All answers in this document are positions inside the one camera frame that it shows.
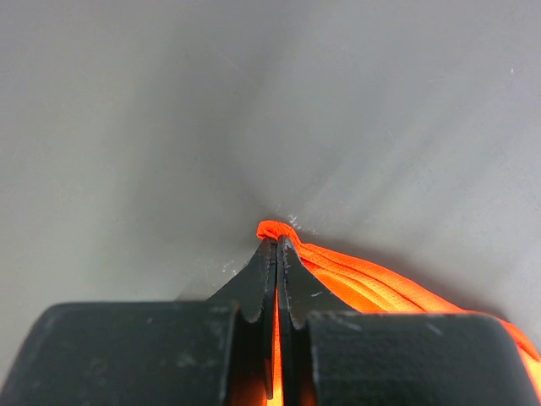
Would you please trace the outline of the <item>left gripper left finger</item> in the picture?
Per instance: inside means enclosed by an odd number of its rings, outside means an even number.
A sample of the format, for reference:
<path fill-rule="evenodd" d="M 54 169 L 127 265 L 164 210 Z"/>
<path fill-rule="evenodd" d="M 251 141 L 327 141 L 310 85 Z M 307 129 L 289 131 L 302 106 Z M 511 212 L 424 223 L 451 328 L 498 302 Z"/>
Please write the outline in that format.
<path fill-rule="evenodd" d="M 56 304 L 37 319 L 4 405 L 264 405 L 273 394 L 276 244 L 206 300 Z"/>

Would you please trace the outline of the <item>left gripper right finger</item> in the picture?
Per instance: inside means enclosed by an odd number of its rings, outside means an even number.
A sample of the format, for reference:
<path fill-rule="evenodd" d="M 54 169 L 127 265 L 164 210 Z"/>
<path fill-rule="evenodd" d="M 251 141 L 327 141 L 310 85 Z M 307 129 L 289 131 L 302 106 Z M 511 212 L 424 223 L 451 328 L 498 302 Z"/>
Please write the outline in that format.
<path fill-rule="evenodd" d="M 286 405 L 537 405 L 511 336 L 476 314 L 368 314 L 280 238 L 276 288 Z"/>

